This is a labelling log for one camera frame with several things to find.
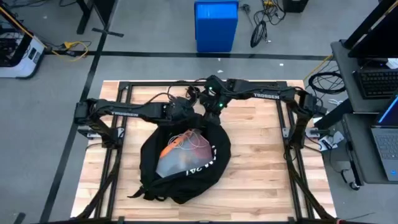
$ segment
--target black desk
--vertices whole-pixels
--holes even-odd
[[[353,170],[358,171],[361,185],[363,181],[368,184],[398,184],[398,181],[388,181],[373,143],[370,125],[375,118],[375,114],[343,115],[341,122],[345,131],[344,135],[352,145],[349,152],[353,156],[355,164]]]
[[[323,119],[319,120],[319,122],[315,123],[315,126],[319,129],[328,129],[330,126],[341,121],[343,115],[347,113],[376,114],[382,111],[389,101],[388,99],[364,100],[353,77],[353,72],[359,69],[357,60],[355,58],[348,57],[349,50],[344,48],[341,42],[331,43],[331,49],[333,51],[333,55],[335,56],[341,77],[344,81],[348,99],[337,106]]]

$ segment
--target keyboard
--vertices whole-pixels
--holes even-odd
[[[375,136],[382,159],[398,159],[398,135]]]
[[[391,98],[398,89],[398,70],[357,70],[353,75],[364,99]]]

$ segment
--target computer monitor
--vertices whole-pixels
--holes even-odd
[[[383,0],[344,43],[355,58],[398,58],[398,7]]]
[[[379,114],[376,123],[381,127],[398,127],[398,92],[392,97],[384,112]]]

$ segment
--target gray floor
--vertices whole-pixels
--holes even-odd
[[[241,1],[260,7],[259,1]],[[76,5],[59,8],[57,1],[42,7],[18,10],[19,19],[49,41],[91,40],[95,50],[101,27],[92,15],[84,35],[75,30],[81,16]],[[251,49],[250,23],[239,13],[233,53],[328,55],[330,42],[347,38],[377,4],[376,0],[309,1],[302,14],[288,14],[278,26],[269,26],[269,44]],[[193,1],[120,0],[111,30],[125,34],[108,36],[105,50],[143,52],[195,52]],[[12,223],[25,212],[24,223],[37,222],[72,124],[74,104],[79,100],[93,57],[69,63],[48,55],[30,80],[0,80],[0,220]],[[196,79],[217,74],[221,78],[302,79],[319,61],[221,58],[101,57],[89,97],[98,97],[103,80]],[[345,94],[333,96],[337,100]],[[324,97],[325,106],[329,96]],[[70,215],[86,140],[76,136],[51,220]],[[346,186],[333,172],[325,156],[336,211],[341,218],[375,212],[355,221],[398,223],[398,187],[365,185],[359,192]],[[335,166],[347,166],[336,162]]]

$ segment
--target orange object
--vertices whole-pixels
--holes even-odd
[[[184,141],[184,139],[186,139],[186,138],[191,137],[191,134],[192,134],[191,130],[185,131],[183,135],[176,138],[173,142],[171,142],[168,146],[166,146],[162,150],[159,158],[163,158],[164,156],[166,156],[175,146],[178,146],[178,144],[180,144],[180,142]]]

